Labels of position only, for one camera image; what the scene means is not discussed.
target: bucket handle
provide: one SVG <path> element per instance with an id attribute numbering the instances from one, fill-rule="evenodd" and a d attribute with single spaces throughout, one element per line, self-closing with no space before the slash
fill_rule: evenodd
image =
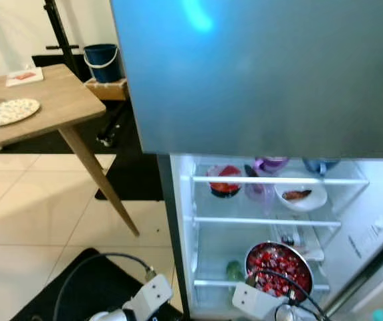
<path id="1" fill-rule="evenodd" d="M 118 53 L 118 48 L 116 48 L 116 52 L 114 53 L 114 57 L 112 57 L 112 59 L 109 62 L 107 62 L 106 64 L 103 64 L 103 65 L 92 65 L 87 60 L 86 51 L 84 51 L 83 58 L 84 58 L 84 62 L 86 63 L 87 66 L 94 68 L 94 69 L 102 69 L 102 68 L 108 67 L 114 61 L 114 59 L 116 59 L 117 53 Z"/>

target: freezer door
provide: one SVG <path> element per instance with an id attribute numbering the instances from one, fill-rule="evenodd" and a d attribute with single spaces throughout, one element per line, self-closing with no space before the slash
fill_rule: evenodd
<path id="1" fill-rule="evenodd" d="M 112 11 L 145 152 L 383 156 L 383 1 Z"/>

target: white wall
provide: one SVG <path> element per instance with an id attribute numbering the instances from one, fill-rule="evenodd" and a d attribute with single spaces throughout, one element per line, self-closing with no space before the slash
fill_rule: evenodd
<path id="1" fill-rule="evenodd" d="M 109 0 L 56 0 L 70 44 L 118 43 Z M 32 55 L 61 54 L 44 0 L 0 0 L 0 75 L 32 64 Z"/>

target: white plate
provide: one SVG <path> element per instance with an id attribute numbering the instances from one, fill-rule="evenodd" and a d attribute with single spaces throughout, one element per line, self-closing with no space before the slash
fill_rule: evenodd
<path id="1" fill-rule="evenodd" d="M 0 102 L 0 126 L 17 122 L 34 114 L 39 109 L 35 99 L 14 99 Z"/>
<path id="2" fill-rule="evenodd" d="M 308 173 L 303 173 L 300 171 L 286 171 L 281 174 L 281 177 L 293 177 L 293 178 L 308 178 Z M 325 187 L 320 184 L 301 184 L 301 183 L 292 183 L 292 184 L 275 184 L 274 189 L 276 191 L 276 195 L 281 201 L 289 209 L 297 212 L 308 212 L 318 209 L 325 205 L 328 194 L 326 193 Z M 311 193 L 304 197 L 303 199 L 299 199 L 296 201 L 287 201 L 282 197 L 284 192 L 290 191 L 305 191 L 309 189 Z"/>
<path id="3" fill-rule="evenodd" d="M 32 76 L 28 76 L 25 79 L 17 79 L 15 77 L 23 75 L 23 74 L 29 74 Z M 26 70 L 19 70 L 17 72 L 11 72 L 7 75 L 7 80 L 5 81 L 5 85 L 7 87 L 22 85 L 22 84 L 29 84 L 30 82 L 39 82 L 44 79 L 43 76 L 43 70 L 41 67 L 36 67 L 32 69 L 26 69 Z"/>

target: refrigerator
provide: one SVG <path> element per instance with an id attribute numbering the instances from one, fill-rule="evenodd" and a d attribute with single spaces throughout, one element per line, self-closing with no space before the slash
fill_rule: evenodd
<path id="1" fill-rule="evenodd" d="M 242 317 L 227 266 L 246 274 L 274 241 L 303 256 L 333 320 L 371 320 L 355 307 L 383 282 L 383 1 L 111 6 L 184 317 Z M 304 208 L 285 199 L 297 191 Z"/>

